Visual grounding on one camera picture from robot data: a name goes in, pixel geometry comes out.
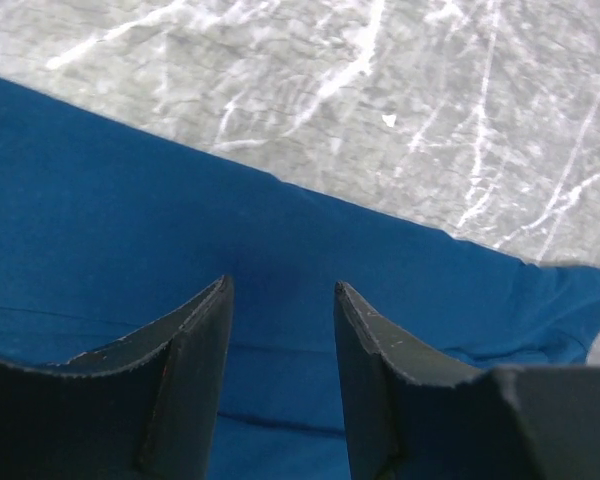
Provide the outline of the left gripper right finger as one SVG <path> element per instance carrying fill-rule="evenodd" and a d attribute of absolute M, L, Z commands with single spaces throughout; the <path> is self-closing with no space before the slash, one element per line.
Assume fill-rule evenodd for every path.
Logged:
<path fill-rule="evenodd" d="M 600 366 L 481 370 L 335 288 L 355 479 L 600 479 Z"/>

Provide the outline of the blue t-shirt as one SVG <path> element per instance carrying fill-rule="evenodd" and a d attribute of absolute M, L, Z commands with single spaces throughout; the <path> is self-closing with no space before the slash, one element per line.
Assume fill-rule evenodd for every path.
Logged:
<path fill-rule="evenodd" d="M 202 479 L 355 479 L 338 283 L 481 370 L 588 366 L 600 332 L 600 268 L 530 264 L 0 78 L 0 357 L 67 363 L 223 276 L 233 315 Z"/>

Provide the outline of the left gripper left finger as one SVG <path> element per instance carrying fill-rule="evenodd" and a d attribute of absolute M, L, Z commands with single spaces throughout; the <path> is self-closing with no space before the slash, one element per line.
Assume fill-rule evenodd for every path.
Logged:
<path fill-rule="evenodd" d="M 202 479 L 228 352 L 223 276 L 64 364 L 0 357 L 0 479 Z"/>

